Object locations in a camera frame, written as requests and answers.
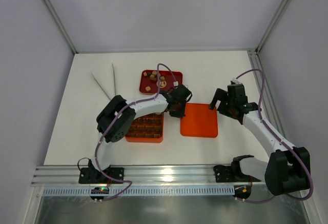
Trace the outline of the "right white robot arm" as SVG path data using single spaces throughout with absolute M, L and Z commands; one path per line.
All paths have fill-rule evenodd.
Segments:
M 248 101 L 243 84 L 232 83 L 227 90 L 216 89 L 209 108 L 239 121 L 255 136 L 269 156 L 268 162 L 251 155 L 235 157 L 233 164 L 239 173 L 264 181 L 274 196 L 301 190 L 312 193 L 309 151 L 281 136 L 262 116 L 259 106 Z

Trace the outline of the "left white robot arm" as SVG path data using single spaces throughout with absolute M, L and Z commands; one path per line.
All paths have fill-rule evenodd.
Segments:
M 158 90 L 148 98 L 124 99 L 117 95 L 111 99 L 96 118 L 99 141 L 94 156 L 88 162 L 87 175 L 80 176 L 90 183 L 105 183 L 108 180 L 123 183 L 109 175 L 110 160 L 106 149 L 128 134 L 134 120 L 149 114 L 168 112 L 171 117 L 183 118 L 186 104 L 192 92 L 183 84 L 176 84 L 169 91 Z

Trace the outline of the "orange box lid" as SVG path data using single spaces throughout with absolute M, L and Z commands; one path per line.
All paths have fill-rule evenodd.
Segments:
M 217 111 L 209 109 L 208 104 L 186 104 L 185 116 L 180 120 L 180 133 L 187 137 L 216 138 Z

